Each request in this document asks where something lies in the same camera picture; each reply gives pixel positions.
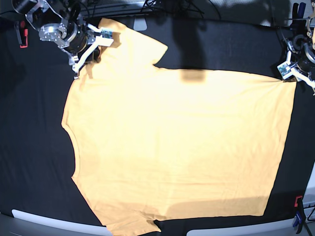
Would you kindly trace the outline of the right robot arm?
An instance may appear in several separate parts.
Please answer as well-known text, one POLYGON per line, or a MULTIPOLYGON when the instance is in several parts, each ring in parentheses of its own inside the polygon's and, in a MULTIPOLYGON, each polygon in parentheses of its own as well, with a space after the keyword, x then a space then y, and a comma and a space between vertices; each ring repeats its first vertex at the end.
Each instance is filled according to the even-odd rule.
POLYGON ((81 14, 83 0, 13 0, 12 6, 38 31, 40 40, 54 42, 68 55, 71 66, 100 35, 81 14))

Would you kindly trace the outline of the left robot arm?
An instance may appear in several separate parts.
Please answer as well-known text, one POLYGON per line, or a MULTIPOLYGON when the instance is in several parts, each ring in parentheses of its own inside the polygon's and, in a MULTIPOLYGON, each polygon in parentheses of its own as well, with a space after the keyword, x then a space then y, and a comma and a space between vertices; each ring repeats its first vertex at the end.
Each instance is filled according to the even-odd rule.
POLYGON ((304 17, 305 4, 294 4, 290 29, 293 36, 286 38, 287 56, 283 79, 295 78, 312 88, 315 87, 315 28, 311 26, 315 13, 304 17))

